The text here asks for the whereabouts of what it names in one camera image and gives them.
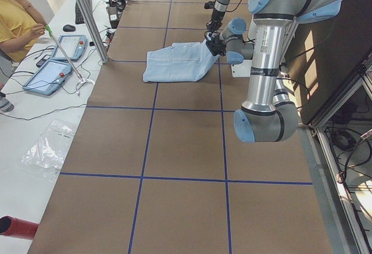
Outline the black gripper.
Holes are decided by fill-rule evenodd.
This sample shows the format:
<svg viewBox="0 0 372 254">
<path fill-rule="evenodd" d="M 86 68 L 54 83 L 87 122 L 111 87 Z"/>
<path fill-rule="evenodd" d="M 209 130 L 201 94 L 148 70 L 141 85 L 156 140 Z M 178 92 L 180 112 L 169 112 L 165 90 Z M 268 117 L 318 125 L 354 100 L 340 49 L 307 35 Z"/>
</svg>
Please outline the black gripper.
<svg viewBox="0 0 372 254">
<path fill-rule="evenodd" d="M 222 22 L 219 20 L 211 20 L 206 24 L 208 32 L 216 32 L 222 26 Z"/>
<path fill-rule="evenodd" d="M 206 46 L 213 56 L 225 56 L 226 45 L 220 39 L 214 38 L 212 40 L 206 40 Z"/>
</svg>

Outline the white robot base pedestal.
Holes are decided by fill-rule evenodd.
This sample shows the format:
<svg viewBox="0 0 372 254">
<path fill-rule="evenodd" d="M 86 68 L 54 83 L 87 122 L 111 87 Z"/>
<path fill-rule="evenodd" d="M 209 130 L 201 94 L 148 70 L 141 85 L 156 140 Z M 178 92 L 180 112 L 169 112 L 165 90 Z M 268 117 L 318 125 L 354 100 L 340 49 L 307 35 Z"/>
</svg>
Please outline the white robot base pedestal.
<svg viewBox="0 0 372 254">
<path fill-rule="evenodd" d="M 244 60 L 241 64 L 231 65 L 233 77 L 250 77 L 252 60 Z"/>
</svg>

